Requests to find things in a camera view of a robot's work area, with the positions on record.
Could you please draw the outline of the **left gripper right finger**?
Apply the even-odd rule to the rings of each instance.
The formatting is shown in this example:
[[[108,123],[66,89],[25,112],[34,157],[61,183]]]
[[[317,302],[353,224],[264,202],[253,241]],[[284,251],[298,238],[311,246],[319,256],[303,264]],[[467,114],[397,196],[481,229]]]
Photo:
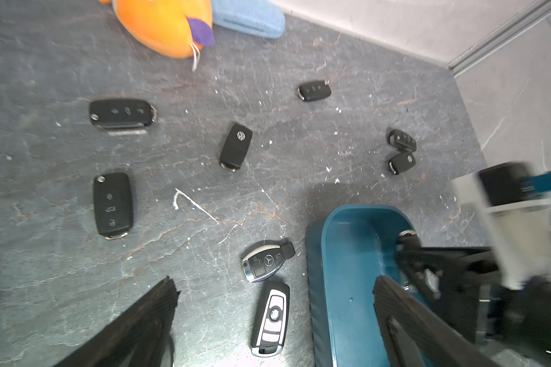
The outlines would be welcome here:
[[[388,276],[376,279],[374,310],[391,366],[496,366]]]

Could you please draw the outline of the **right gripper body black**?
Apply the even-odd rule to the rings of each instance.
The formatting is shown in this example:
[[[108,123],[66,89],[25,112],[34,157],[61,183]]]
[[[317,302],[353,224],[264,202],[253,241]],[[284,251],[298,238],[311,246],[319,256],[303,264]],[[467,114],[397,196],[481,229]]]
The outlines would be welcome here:
[[[425,304],[488,356],[503,350],[551,362],[551,280],[501,285],[494,253],[481,247],[424,247],[412,229],[396,240],[396,264]]]

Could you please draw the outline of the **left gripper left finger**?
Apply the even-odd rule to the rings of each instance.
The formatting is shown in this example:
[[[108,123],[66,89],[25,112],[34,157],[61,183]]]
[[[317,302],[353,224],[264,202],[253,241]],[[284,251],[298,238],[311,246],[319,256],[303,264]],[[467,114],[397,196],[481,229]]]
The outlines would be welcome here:
[[[173,366],[171,328],[180,292],[163,278],[58,366]]]

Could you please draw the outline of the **teal storage box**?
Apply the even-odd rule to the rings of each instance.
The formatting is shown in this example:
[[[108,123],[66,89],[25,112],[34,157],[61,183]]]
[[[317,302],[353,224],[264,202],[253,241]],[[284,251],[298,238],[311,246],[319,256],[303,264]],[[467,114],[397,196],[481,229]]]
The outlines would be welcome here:
[[[312,333],[317,366],[388,366],[374,310],[381,275],[403,284],[396,240],[413,229],[393,206],[344,205],[306,237]]]

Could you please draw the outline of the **black VW key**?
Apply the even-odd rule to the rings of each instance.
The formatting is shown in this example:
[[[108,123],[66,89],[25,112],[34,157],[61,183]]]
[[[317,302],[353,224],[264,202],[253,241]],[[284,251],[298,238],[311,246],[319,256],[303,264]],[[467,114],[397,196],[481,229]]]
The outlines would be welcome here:
[[[403,174],[416,165],[416,159],[410,152],[402,152],[388,160],[388,168],[394,175]]]
[[[234,123],[220,153],[220,165],[230,171],[240,170],[249,151],[252,137],[252,130],[239,123]]]

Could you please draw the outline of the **black flip key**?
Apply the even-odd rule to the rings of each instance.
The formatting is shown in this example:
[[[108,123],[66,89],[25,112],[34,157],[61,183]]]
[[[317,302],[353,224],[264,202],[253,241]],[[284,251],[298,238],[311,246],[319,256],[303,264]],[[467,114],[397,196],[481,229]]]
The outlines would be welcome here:
[[[101,99],[89,104],[91,124],[111,136],[144,135],[157,117],[156,108],[144,99]]]

